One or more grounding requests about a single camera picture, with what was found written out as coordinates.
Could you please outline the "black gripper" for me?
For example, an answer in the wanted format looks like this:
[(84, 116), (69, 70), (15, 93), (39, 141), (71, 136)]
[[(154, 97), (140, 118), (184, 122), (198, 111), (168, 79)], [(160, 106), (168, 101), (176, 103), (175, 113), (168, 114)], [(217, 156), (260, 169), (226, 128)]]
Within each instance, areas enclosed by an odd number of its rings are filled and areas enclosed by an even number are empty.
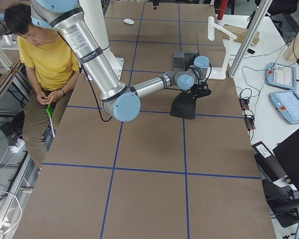
[(209, 96), (210, 94), (211, 90), (207, 83), (201, 83), (200, 85), (194, 84), (189, 91), (189, 96), (192, 98), (202, 98)]

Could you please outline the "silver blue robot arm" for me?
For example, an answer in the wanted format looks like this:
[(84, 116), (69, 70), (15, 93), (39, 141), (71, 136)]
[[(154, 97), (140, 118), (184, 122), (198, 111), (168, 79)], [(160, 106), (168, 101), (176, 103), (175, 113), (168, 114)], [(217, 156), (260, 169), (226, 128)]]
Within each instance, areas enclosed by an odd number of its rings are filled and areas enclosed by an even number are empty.
[(103, 51), (97, 40), (108, 44), (101, 2), (89, 0), (33, 0), (32, 23), (58, 31), (75, 53), (86, 73), (101, 91), (104, 111), (119, 121), (131, 121), (140, 112), (140, 99), (152, 93), (178, 85), (182, 92), (176, 102), (190, 103), (195, 109), (197, 98), (208, 96), (209, 59), (195, 58), (186, 71), (171, 71), (135, 86), (119, 80), (113, 69), (114, 56)]

